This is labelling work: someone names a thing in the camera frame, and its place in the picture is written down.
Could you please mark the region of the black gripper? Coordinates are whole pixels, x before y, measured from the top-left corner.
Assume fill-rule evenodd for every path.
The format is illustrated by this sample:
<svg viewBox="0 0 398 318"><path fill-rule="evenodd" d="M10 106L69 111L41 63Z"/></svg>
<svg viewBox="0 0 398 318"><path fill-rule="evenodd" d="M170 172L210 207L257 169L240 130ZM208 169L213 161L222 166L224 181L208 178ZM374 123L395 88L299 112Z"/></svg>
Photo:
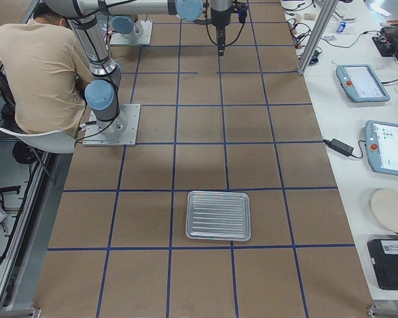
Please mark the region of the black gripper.
<svg viewBox="0 0 398 318"><path fill-rule="evenodd" d="M247 18L247 4L231 0L210 1L211 24L216 28L216 46L218 56L223 56L226 46L236 43L240 37ZM240 30L233 41L226 44L226 27L231 23L231 15L236 14L241 24Z"/></svg>

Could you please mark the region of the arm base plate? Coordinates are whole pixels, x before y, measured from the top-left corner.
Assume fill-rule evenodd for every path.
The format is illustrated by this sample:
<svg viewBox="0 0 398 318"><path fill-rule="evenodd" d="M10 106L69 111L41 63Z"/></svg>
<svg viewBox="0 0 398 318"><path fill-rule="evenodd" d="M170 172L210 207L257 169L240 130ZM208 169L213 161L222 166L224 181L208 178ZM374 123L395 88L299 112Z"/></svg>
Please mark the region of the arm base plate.
<svg viewBox="0 0 398 318"><path fill-rule="evenodd" d="M88 125L85 138L82 139L84 146L135 146L141 114L140 104L121 104L119 116L108 127L109 123L98 121L93 111L90 113L89 121L95 121L94 125Z"/></svg>
<svg viewBox="0 0 398 318"><path fill-rule="evenodd" d="M136 21L131 32L121 32L117 29L111 36L111 46L149 46L151 43L153 21Z"/></svg>

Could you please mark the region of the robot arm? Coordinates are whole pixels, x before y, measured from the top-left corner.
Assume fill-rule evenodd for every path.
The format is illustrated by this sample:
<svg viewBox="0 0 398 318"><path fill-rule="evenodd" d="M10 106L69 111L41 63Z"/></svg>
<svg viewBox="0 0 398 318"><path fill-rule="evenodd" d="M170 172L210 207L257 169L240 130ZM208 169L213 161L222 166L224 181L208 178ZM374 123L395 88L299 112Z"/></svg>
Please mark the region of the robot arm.
<svg viewBox="0 0 398 318"><path fill-rule="evenodd" d="M139 38L144 33L137 16L113 16L112 27L116 33L125 38Z"/></svg>
<svg viewBox="0 0 398 318"><path fill-rule="evenodd" d="M212 42L223 56L226 47L226 27L236 14L239 23L245 24L248 6L239 1L45 1L53 11L70 21L81 46L90 61L90 71L97 77L112 79L116 68L106 44L100 37L96 14L105 16L174 15L182 20L196 21L204 15L204 24L216 28Z"/></svg>

